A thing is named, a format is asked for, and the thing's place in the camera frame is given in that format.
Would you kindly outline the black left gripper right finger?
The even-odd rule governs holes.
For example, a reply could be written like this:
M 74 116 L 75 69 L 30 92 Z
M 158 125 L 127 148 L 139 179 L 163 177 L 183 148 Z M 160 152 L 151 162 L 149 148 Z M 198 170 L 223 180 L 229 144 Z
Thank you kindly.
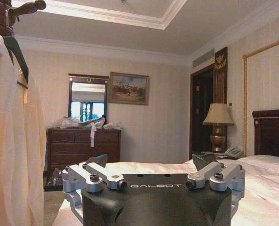
M 200 189 L 209 181 L 210 188 L 224 192 L 227 188 L 232 190 L 231 210 L 238 209 L 238 202 L 245 195 L 246 171 L 240 164 L 224 165 L 218 162 L 214 155 L 192 155 L 197 172 L 187 176 L 186 186 L 189 190 Z

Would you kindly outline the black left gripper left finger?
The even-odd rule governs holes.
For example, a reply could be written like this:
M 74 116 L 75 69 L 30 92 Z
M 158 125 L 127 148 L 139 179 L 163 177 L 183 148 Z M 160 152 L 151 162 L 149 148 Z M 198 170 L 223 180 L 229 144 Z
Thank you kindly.
M 103 154 L 89 158 L 84 164 L 67 166 L 62 171 L 64 196 L 70 202 L 73 212 L 82 211 L 82 189 L 98 193 L 103 183 L 112 190 L 120 191 L 127 187 L 123 175 L 111 173 L 105 168 L 106 163 L 107 155 Z

